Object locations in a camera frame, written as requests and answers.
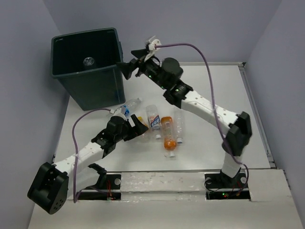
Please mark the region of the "clear bottle white cap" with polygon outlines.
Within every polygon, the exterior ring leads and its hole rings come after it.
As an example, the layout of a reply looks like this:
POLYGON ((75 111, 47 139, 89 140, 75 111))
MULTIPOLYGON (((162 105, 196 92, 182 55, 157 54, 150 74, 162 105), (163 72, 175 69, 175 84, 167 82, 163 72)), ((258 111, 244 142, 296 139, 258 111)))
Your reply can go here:
POLYGON ((184 113, 183 110, 175 107, 173 110, 173 114, 174 114, 174 125, 176 130, 176 140, 178 144, 182 144, 184 138, 184 132, 185 132, 184 113))

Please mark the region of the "clear tall bottle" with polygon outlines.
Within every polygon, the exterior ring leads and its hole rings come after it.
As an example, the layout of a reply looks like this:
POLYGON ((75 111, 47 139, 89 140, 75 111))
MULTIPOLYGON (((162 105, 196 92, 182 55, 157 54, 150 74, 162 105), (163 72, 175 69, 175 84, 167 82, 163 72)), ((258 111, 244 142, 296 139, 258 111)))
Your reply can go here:
POLYGON ((96 68, 95 59, 92 57, 86 57, 82 63, 85 70, 91 70, 96 68))

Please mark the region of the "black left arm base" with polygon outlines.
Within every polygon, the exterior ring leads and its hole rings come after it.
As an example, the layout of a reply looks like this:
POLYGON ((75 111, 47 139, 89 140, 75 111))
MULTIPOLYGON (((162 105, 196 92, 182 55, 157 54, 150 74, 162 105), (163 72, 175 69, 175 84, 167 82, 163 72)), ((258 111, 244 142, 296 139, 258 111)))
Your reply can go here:
POLYGON ((115 201, 121 199, 121 174, 108 174, 96 163, 89 165, 88 169, 95 171, 94 175, 98 175, 96 183, 79 191, 77 200, 115 201))

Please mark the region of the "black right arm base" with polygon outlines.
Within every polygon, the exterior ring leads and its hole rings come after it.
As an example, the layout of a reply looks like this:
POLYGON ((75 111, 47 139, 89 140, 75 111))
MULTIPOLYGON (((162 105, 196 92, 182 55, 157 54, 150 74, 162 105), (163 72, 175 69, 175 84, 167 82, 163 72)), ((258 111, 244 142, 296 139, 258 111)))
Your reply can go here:
POLYGON ((238 172, 234 178, 221 172, 207 173, 204 175, 204 187, 207 200, 251 199, 245 172, 238 172))

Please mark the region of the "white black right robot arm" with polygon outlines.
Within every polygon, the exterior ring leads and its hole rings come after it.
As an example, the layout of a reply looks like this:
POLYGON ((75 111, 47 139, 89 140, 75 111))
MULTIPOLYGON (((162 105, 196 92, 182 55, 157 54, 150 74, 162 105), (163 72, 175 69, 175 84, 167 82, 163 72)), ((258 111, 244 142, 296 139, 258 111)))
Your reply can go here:
POLYGON ((134 59, 116 64, 125 79, 130 79, 133 71, 137 70, 137 77, 144 74, 164 90, 163 96, 169 104, 195 114, 218 128, 225 156, 217 182, 224 187, 232 186, 243 165, 244 148, 252 137, 250 115, 228 111, 217 106, 214 100, 209 101, 199 95, 181 80, 183 69, 176 59, 168 57, 158 63, 158 59, 145 50, 134 50, 132 53, 134 59))

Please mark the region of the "small bottle orange label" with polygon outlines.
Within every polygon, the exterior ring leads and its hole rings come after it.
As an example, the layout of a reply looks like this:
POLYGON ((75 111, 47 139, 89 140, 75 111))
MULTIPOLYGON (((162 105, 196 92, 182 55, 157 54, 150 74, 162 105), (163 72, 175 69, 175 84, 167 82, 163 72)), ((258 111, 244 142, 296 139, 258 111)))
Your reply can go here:
MULTIPOLYGON (((139 119, 139 121, 145 125, 146 127, 148 127, 147 123, 143 120, 143 118, 141 116, 137 117, 139 119)), ((149 130, 147 130, 145 133, 143 133, 141 136, 138 137, 138 141, 142 142, 142 143, 148 143, 150 140, 150 132, 149 130)))

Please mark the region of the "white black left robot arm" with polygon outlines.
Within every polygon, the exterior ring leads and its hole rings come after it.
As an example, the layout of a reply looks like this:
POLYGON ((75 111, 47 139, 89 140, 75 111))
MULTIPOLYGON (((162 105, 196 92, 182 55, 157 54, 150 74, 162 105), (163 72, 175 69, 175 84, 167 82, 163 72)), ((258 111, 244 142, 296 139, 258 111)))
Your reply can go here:
POLYGON ((131 120, 132 124, 122 116, 112 116, 106 128, 83 149, 54 164, 42 164, 27 197, 52 215, 62 208, 68 197, 76 196, 86 187, 103 187, 106 170, 97 161, 111 153, 118 142, 132 140, 149 129, 136 115, 133 114, 131 120))

